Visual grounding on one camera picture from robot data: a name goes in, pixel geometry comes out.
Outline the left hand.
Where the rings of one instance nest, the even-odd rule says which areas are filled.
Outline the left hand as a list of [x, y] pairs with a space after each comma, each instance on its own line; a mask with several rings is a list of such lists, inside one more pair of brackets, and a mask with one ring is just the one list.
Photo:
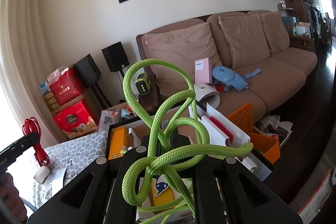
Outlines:
[[19, 196], [18, 189], [14, 186], [13, 176], [5, 173], [1, 176], [1, 197], [14, 217], [22, 223], [27, 221], [27, 210]]

